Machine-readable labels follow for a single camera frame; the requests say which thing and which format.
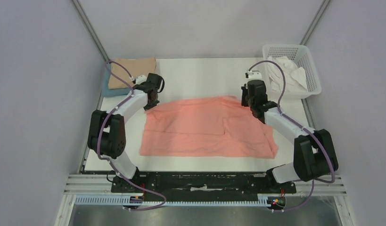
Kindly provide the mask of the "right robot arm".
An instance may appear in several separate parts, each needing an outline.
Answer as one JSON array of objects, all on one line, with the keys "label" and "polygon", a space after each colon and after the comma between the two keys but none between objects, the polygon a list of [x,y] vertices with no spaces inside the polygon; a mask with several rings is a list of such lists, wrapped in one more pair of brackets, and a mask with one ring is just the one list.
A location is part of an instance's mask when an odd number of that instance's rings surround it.
[{"label": "right robot arm", "polygon": [[249,81],[241,89],[242,106],[249,107],[255,118],[293,144],[293,161],[267,170],[266,188],[277,192],[286,182],[320,180],[326,174],[332,176],[328,182],[334,183],[339,165],[331,134],[305,127],[283,113],[279,104],[268,100],[264,81]]}]

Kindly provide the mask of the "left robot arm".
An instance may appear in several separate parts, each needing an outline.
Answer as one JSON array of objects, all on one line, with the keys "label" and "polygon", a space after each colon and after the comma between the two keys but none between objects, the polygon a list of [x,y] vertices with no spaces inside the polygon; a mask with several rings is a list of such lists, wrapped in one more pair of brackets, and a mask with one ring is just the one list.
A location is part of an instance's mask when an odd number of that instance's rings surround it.
[{"label": "left robot arm", "polygon": [[159,104],[158,94],[165,88],[164,78],[155,73],[140,76],[126,98],[110,111],[95,110],[91,114],[87,146],[100,160],[107,161],[123,179],[129,192],[139,190],[138,168],[131,162],[126,148],[126,122],[139,110],[150,110]]}]

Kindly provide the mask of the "pink t shirt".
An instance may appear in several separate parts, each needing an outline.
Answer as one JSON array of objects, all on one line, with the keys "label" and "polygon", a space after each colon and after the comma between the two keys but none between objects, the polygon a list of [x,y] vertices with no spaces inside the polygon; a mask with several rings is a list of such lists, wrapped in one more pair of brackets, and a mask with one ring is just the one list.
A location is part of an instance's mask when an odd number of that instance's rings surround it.
[{"label": "pink t shirt", "polygon": [[273,129],[233,96],[173,101],[146,112],[140,154],[172,157],[254,157],[278,152]]}]

